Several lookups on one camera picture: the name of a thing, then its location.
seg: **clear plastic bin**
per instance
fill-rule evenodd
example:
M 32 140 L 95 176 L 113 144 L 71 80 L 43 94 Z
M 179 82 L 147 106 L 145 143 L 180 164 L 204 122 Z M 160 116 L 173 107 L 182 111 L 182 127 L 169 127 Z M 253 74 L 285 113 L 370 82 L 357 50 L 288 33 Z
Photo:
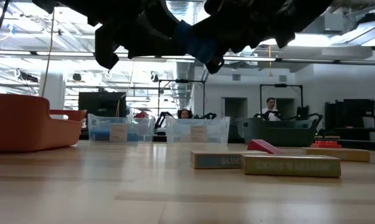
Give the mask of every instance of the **clear plastic bin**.
M 166 117 L 167 143 L 205 142 L 227 144 L 230 118 L 174 119 Z
M 107 118 L 88 114 L 92 142 L 152 142 L 154 118 Z

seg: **woman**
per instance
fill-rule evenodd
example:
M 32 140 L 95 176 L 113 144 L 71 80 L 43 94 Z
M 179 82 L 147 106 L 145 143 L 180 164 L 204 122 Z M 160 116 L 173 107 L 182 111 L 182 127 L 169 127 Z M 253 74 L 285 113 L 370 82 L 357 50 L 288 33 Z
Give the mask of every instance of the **woman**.
M 178 111 L 178 118 L 179 119 L 191 119 L 193 117 L 192 111 L 187 109 L 179 110 Z

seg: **label on bin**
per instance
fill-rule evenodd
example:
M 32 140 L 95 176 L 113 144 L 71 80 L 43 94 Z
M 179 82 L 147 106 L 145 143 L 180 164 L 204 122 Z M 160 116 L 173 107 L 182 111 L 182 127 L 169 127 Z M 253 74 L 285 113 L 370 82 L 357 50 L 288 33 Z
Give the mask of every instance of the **label on bin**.
M 207 142 L 207 126 L 205 125 L 192 125 L 190 126 L 191 142 Z
M 124 141 L 128 138 L 127 124 L 113 124 L 110 128 L 110 141 Z

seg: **table surface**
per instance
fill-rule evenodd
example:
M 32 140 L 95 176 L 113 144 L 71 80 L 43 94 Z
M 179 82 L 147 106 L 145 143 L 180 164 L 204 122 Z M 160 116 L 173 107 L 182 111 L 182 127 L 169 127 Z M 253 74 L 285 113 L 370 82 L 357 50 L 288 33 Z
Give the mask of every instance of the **table surface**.
M 190 168 L 190 150 L 225 148 L 81 141 L 0 154 L 0 224 L 375 224 L 375 152 L 343 162 L 340 179 Z

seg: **doorway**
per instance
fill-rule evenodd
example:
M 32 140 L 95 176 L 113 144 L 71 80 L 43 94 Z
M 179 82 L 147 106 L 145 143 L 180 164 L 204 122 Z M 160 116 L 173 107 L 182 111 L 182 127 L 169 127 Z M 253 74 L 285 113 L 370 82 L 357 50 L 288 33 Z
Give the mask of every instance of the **doorway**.
M 228 116 L 231 119 L 247 118 L 248 101 L 247 98 L 222 98 L 221 116 Z
M 294 99 L 276 99 L 276 109 L 282 114 L 283 118 L 291 118 L 296 115 L 296 108 L 294 108 Z

